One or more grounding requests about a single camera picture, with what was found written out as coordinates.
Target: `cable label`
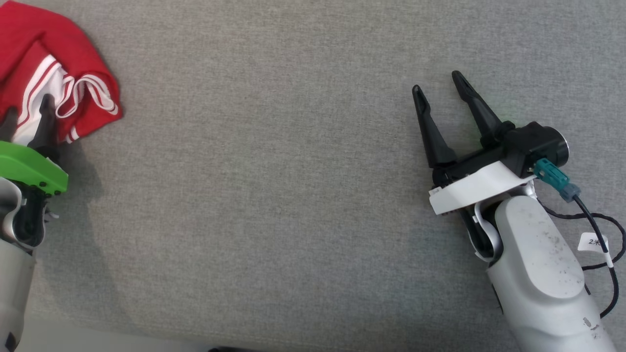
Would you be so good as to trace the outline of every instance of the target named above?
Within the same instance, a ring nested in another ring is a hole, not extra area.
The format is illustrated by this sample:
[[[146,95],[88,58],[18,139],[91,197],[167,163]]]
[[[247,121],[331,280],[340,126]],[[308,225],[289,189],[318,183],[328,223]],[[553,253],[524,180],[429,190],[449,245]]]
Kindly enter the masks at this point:
[[[608,239],[607,236],[602,235],[604,238],[604,243],[607,244],[608,248]],[[592,252],[602,252],[602,246],[600,245],[600,241],[598,241],[598,236],[594,232],[584,232],[582,236],[580,236],[580,242],[578,243],[579,251],[592,251]]]

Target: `red fabric with white stripes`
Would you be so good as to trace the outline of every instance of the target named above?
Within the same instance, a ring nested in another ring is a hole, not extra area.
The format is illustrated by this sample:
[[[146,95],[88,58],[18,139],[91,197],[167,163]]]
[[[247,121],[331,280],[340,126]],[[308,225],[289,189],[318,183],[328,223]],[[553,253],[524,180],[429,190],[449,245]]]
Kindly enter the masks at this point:
[[[31,100],[49,90],[59,92],[59,140],[72,142],[122,116],[117,82],[80,28],[8,1],[0,6],[0,119],[16,106],[23,126],[37,115]]]

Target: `cloth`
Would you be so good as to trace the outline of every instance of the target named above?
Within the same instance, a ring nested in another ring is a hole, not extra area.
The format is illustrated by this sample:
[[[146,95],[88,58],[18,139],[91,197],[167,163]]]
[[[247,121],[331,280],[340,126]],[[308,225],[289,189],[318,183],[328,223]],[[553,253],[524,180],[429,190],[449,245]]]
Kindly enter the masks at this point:
[[[18,108],[12,142],[33,139],[46,94],[54,97],[59,141],[121,117],[117,82],[83,32],[59,14],[8,1],[0,7],[0,116]]]
[[[62,150],[35,317],[262,351],[516,351],[461,219],[428,202],[413,85],[458,155],[480,147],[453,70],[502,120],[561,132],[587,207],[626,224],[625,2],[28,2],[85,30],[125,112]],[[591,231],[555,223],[573,249]],[[606,307],[607,271],[585,275]],[[624,296],[604,323],[626,351]]]

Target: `cable connector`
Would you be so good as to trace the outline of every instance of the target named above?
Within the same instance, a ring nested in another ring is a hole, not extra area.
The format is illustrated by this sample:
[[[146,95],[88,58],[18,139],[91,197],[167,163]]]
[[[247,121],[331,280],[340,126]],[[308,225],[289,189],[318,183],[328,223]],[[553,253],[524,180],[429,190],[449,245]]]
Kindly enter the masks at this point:
[[[574,196],[580,194],[580,188],[571,184],[570,178],[546,158],[537,161],[533,173],[538,179],[557,190],[561,198],[568,203],[574,200]]]

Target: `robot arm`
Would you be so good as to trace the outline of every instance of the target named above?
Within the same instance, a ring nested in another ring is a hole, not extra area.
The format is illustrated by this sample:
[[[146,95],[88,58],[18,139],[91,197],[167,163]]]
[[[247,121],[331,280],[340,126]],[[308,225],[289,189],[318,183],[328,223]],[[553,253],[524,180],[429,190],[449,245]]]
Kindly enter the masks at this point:
[[[0,351],[13,352],[22,336],[33,280],[34,250],[45,237],[47,199],[66,191],[68,175],[58,167],[56,115],[51,96],[28,146],[11,143],[17,116],[9,111],[0,127]]]
[[[567,142],[537,122],[521,128],[500,122],[460,72],[452,76],[476,120],[483,149],[457,158],[434,124],[424,93],[413,88],[433,169],[433,209],[461,214],[523,352],[614,352],[580,264],[535,195],[533,179],[546,178],[535,171],[544,163],[554,169],[564,165]],[[580,190],[564,178],[551,184],[572,200]]]

